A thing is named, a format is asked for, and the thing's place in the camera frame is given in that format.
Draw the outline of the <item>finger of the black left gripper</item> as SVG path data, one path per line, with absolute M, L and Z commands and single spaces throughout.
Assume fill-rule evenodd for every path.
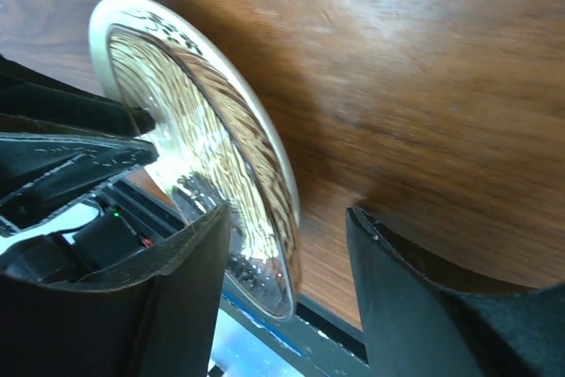
M 1 112 L 126 138 L 155 128 L 154 119 L 142 108 L 79 90 L 5 57 L 1 58 Z
M 137 139 L 1 134 L 1 216 L 50 218 L 114 177 L 158 158 Z

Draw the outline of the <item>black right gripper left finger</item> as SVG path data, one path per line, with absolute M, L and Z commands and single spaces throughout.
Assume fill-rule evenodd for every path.
M 76 282 L 1 268 L 2 375 L 206 375 L 229 244 L 219 206 Z

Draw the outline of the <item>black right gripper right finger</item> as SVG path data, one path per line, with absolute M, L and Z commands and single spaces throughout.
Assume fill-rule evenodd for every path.
M 372 375 L 563 375 L 562 285 L 528 289 L 459 267 L 361 207 L 345 220 Z

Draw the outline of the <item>white crackle floral plate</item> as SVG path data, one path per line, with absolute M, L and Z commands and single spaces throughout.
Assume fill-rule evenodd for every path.
M 229 82 L 248 102 L 252 112 L 259 119 L 260 124 L 266 131 L 274 146 L 275 153 L 283 167 L 284 179 L 290 189 L 292 202 L 295 208 L 295 216 L 299 227 L 300 204 L 298 189 L 292 167 L 290 165 L 290 160 L 283 147 L 283 143 L 268 113 L 262 106 L 260 99 L 230 60 L 197 28 L 172 10 L 158 4 L 155 1 L 101 0 L 94 7 L 88 24 L 88 43 L 92 65 L 95 75 L 101 84 L 103 94 L 111 100 L 121 102 L 124 105 L 126 104 L 120 99 L 117 93 L 116 84 L 113 82 L 108 60 L 107 41 L 109 31 L 113 26 L 125 26 L 145 34 L 152 35 L 162 41 L 174 42 L 185 46 L 189 50 L 206 59 L 229 80 Z

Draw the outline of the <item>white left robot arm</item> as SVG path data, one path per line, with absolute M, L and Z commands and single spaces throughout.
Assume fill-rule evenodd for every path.
M 157 158 L 147 111 L 1 62 L 2 270 L 76 282 L 153 245 L 99 191 Z

